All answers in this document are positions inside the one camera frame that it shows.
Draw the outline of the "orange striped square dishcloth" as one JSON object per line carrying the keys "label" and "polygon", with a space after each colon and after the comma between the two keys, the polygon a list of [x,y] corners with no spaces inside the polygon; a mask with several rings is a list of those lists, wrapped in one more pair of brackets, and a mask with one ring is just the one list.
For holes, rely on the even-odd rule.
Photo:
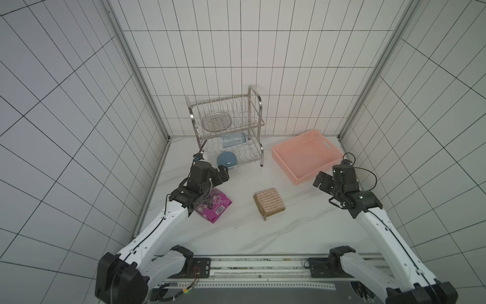
{"label": "orange striped square dishcloth", "polygon": [[264,220],[286,210],[286,206],[274,187],[256,192],[253,195],[253,198],[257,209]]}

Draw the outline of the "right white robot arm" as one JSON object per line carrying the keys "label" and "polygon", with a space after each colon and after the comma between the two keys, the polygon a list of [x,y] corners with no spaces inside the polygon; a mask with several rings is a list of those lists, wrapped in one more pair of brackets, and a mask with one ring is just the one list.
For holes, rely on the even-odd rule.
{"label": "right white robot arm", "polygon": [[326,268],[331,276],[351,276],[384,303],[456,303],[459,295],[442,282],[411,250],[393,226],[379,199],[359,188],[355,168],[335,165],[333,174],[320,172],[313,183],[329,194],[330,204],[346,210],[367,232],[392,274],[382,272],[350,246],[331,249],[326,261],[310,260],[311,269]]}

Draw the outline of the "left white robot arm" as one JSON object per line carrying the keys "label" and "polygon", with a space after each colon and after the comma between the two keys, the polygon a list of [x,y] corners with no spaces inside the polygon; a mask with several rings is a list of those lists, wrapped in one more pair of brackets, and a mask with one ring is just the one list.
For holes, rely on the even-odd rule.
{"label": "left white robot arm", "polygon": [[116,254],[98,262],[94,296],[104,303],[144,303],[148,293],[171,276],[192,271],[193,253],[177,245],[162,257],[156,252],[215,187],[229,180],[229,170],[200,160],[166,198],[163,211]]}

